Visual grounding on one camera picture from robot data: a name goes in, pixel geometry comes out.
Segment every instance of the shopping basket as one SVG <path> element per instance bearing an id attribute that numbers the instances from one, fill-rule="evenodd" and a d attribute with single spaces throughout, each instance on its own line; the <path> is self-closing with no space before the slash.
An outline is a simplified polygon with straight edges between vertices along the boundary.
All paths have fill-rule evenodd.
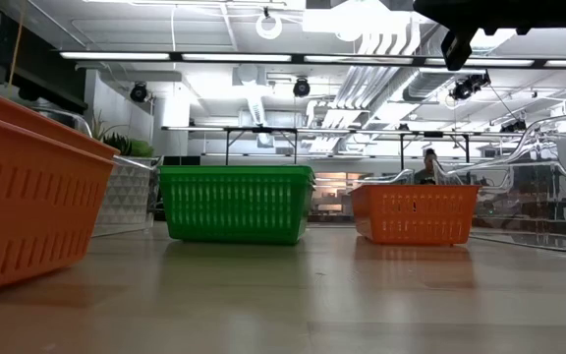
<path id="1" fill-rule="evenodd" d="M 306 166 L 161 166 L 169 234 L 185 241 L 296 244 L 313 173 Z"/>
<path id="2" fill-rule="evenodd" d="M 0 286 L 84 256 L 112 168 L 0 121 Z"/>
<path id="3" fill-rule="evenodd" d="M 353 191 L 356 227 L 379 244 L 463 244 L 479 188 L 364 185 Z"/>
<path id="4" fill-rule="evenodd" d="M 112 159 L 119 151 L 0 96 L 0 121 L 86 152 Z"/>

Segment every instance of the plant pot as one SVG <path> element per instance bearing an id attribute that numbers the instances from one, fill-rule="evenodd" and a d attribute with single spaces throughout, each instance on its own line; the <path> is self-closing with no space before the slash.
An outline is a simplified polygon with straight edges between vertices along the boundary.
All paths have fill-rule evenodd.
<path id="1" fill-rule="evenodd" d="M 151 166 L 156 160 L 144 157 L 127 159 L 145 166 Z M 148 199 L 150 192 L 154 193 L 158 188 L 157 185 L 155 173 L 117 161 L 108 180 L 93 236 L 151 227 L 153 218 L 148 213 Z"/>

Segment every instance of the wooden floor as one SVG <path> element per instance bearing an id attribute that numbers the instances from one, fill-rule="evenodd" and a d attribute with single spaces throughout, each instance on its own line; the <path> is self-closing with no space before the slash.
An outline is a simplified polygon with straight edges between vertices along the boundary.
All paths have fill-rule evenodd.
<path id="1" fill-rule="evenodd" d="M 566 254 L 380 247 L 346 228 L 182 244 L 159 223 L 0 291 L 0 353 L 566 353 Z"/>

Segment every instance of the man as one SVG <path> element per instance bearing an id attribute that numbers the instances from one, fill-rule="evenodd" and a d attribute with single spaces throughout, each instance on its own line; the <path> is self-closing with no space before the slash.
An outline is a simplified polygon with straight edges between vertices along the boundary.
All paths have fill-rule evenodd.
<path id="1" fill-rule="evenodd" d="M 436 159 L 436 152 L 433 148 L 428 148 L 424 152 L 424 169 L 414 174 L 414 184 L 436 184 L 433 174 L 433 161 Z"/>

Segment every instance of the spotlight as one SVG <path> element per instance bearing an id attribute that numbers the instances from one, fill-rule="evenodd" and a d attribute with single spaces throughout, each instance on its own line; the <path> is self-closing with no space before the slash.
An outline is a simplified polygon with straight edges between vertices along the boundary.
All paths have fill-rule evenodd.
<path id="1" fill-rule="evenodd" d="M 483 75 L 470 75 L 466 80 L 457 82 L 456 87 L 449 92 L 449 96 L 456 101 L 469 99 L 487 85 L 490 85 L 488 72 Z"/>
<path id="2" fill-rule="evenodd" d="M 145 88 L 146 83 L 135 83 L 135 87 L 130 91 L 130 98 L 134 102 L 144 103 L 150 99 L 150 94 Z"/>
<path id="3" fill-rule="evenodd" d="M 294 96 L 305 97 L 310 94 L 310 83 L 307 82 L 306 78 L 297 78 L 294 84 Z"/>

